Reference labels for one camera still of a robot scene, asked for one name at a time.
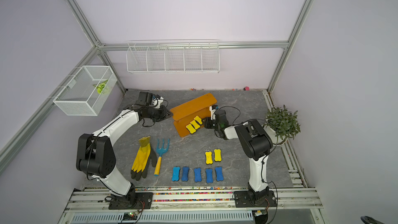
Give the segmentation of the yellow whiteboard eraser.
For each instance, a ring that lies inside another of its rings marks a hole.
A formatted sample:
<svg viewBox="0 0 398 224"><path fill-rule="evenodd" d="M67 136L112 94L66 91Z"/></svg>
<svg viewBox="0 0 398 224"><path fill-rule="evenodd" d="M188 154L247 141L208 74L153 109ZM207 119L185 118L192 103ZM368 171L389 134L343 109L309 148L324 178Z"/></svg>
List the yellow whiteboard eraser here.
<svg viewBox="0 0 398 224"><path fill-rule="evenodd" d="M196 130L198 130L198 129L201 127L201 125L200 125L196 120L191 121L190 124L191 124Z"/></svg>
<svg viewBox="0 0 398 224"><path fill-rule="evenodd" d="M203 125L202 119L199 116L196 116L194 118L194 120L199 124L199 125Z"/></svg>
<svg viewBox="0 0 398 224"><path fill-rule="evenodd" d="M192 124L188 124L186 126L186 128L188 129L190 134L194 134L197 131L196 128Z"/></svg>
<svg viewBox="0 0 398 224"><path fill-rule="evenodd" d="M207 151L205 152L205 157L206 157L206 164L213 164L213 159L212 159L212 152L211 151Z"/></svg>
<svg viewBox="0 0 398 224"><path fill-rule="evenodd" d="M214 162L221 162L221 161L222 161L221 150L215 149L214 150Z"/></svg>

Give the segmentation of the orange two-tier wooden shelf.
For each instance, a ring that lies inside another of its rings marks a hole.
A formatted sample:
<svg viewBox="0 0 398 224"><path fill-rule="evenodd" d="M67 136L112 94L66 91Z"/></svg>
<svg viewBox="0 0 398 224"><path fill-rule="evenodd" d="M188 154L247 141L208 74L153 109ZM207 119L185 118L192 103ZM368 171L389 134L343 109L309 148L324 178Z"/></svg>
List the orange two-tier wooden shelf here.
<svg viewBox="0 0 398 224"><path fill-rule="evenodd" d="M174 126L178 135L181 138L191 135L186 126L190 124L196 116L199 116L202 122L204 118L210 117L209 108L216 103L216 98L211 93L208 93L172 108L171 113L173 114Z"/></svg>

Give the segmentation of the blue whiteboard eraser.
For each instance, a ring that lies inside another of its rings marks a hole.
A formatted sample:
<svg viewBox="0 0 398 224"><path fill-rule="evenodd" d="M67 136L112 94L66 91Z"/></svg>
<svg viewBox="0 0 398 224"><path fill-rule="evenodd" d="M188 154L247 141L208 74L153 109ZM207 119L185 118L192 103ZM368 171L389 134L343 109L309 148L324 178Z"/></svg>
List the blue whiteboard eraser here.
<svg viewBox="0 0 398 224"><path fill-rule="evenodd" d="M206 183L207 184L212 184L214 182L213 170L212 169L206 169L205 173L206 173Z"/></svg>
<svg viewBox="0 0 398 224"><path fill-rule="evenodd" d="M201 168L194 168L194 181L199 183L202 181L202 170Z"/></svg>
<svg viewBox="0 0 398 224"><path fill-rule="evenodd" d="M188 181L189 180L189 167L183 167L182 168L182 176L181 176L181 181Z"/></svg>
<svg viewBox="0 0 398 224"><path fill-rule="evenodd" d="M216 181L224 181L222 167L215 167Z"/></svg>
<svg viewBox="0 0 398 224"><path fill-rule="evenodd" d="M173 167L172 181L179 181L180 167Z"/></svg>

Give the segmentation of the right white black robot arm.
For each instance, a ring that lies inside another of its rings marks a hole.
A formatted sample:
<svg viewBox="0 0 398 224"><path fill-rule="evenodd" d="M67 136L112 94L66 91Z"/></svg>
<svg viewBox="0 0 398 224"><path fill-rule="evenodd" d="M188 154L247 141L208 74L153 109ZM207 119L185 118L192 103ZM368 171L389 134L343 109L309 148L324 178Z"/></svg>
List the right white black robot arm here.
<svg viewBox="0 0 398 224"><path fill-rule="evenodd" d="M239 124L230 125L225 110L211 107L210 116L203 119L203 125L206 129L213 129L218 138L239 139L245 155L249 158L248 199L256 202L269 197L266 163L271 154L273 142L258 119L249 119Z"/></svg>

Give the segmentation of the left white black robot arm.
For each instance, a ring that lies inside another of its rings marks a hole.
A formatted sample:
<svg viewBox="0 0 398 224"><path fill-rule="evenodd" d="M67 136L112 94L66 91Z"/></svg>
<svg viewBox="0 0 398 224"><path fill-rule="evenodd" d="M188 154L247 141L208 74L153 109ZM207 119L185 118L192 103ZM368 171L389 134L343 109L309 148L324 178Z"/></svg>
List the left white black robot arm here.
<svg viewBox="0 0 398 224"><path fill-rule="evenodd" d="M76 168L86 176L100 181L116 199L134 201L135 187L116 167L114 144L133 125L142 119L153 123L173 116L165 105L130 105L106 126L91 134L83 134L78 139Z"/></svg>

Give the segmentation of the blue yellow garden fork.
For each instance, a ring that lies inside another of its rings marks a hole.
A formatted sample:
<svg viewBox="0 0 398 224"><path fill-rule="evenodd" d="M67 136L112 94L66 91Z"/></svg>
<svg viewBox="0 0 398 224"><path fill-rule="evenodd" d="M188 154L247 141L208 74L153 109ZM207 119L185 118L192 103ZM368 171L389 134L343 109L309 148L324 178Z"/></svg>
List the blue yellow garden fork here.
<svg viewBox="0 0 398 224"><path fill-rule="evenodd" d="M159 174L160 174L162 156L169 150L170 139L167 139L167 147L166 148L164 148L164 144L165 144L165 139L162 140L162 144L160 144L160 140L158 139L158 143L157 143L157 147L156 147L156 153L158 155L158 160L157 160L157 163L155 166L154 176L159 176Z"/></svg>

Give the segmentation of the yellow black gardening glove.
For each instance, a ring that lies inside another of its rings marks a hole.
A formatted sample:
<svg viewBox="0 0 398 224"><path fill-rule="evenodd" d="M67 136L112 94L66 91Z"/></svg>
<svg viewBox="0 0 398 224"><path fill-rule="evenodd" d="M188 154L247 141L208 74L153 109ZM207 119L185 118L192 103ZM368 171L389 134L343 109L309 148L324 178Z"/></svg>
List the yellow black gardening glove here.
<svg viewBox="0 0 398 224"><path fill-rule="evenodd" d="M154 148L151 146L150 140L150 136L138 140L140 147L131 168L131 178L134 180L146 178L149 165L152 165L154 168L156 167L158 157Z"/></svg>

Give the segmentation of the potted green plant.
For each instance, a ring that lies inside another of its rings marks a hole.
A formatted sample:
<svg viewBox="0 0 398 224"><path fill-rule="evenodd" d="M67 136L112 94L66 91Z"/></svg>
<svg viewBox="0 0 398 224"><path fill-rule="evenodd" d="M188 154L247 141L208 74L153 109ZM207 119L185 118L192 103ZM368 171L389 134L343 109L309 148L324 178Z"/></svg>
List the potted green plant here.
<svg viewBox="0 0 398 224"><path fill-rule="evenodd" d="M273 107L267 112L265 126L275 132L276 145L282 145L288 139L294 140L297 134L301 132L297 113L298 111L289 111L285 105Z"/></svg>

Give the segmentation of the green toy in basket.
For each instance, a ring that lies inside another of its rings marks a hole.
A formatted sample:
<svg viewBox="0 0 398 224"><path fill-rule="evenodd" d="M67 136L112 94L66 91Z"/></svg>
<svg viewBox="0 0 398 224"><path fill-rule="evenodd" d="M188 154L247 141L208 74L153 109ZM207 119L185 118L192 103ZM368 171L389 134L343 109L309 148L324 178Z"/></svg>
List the green toy in basket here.
<svg viewBox="0 0 398 224"><path fill-rule="evenodd" d="M99 84L94 84L93 87L95 88L96 92L101 95L106 95L109 94L109 89L108 89L108 80L105 80Z"/></svg>

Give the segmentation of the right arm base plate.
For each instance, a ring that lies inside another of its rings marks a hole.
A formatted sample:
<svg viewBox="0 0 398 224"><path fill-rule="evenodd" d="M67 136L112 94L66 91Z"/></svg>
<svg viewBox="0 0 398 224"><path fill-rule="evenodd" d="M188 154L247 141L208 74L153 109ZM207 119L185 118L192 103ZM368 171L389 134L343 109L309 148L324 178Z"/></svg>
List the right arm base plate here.
<svg viewBox="0 0 398 224"><path fill-rule="evenodd" d="M235 207L237 208L269 208L277 206L277 198L274 192L267 189L260 192L254 192L252 190L235 191L232 194L232 199L234 200Z"/></svg>

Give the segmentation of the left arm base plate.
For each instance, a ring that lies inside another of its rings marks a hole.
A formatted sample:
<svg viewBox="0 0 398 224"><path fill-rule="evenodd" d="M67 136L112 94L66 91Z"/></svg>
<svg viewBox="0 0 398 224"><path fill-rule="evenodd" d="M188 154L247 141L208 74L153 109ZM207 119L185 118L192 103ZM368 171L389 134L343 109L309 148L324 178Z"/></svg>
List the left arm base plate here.
<svg viewBox="0 0 398 224"><path fill-rule="evenodd" d="M109 203L109 209L150 209L152 205L153 193L133 192L127 196L110 195L105 198Z"/></svg>

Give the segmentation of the aluminium rail frame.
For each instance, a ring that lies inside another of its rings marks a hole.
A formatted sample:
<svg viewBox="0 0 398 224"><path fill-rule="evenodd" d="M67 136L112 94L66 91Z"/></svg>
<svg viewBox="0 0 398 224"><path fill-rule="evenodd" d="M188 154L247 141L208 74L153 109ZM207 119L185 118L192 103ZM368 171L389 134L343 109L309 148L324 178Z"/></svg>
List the aluminium rail frame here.
<svg viewBox="0 0 398 224"><path fill-rule="evenodd" d="M144 224L251 221L269 215L277 222L290 209L307 209L315 224L327 224L315 188L272 189L269 197L250 201L246 190L236 187L137 188L136 202L112 202L105 188L73 192L60 224Z"/></svg>

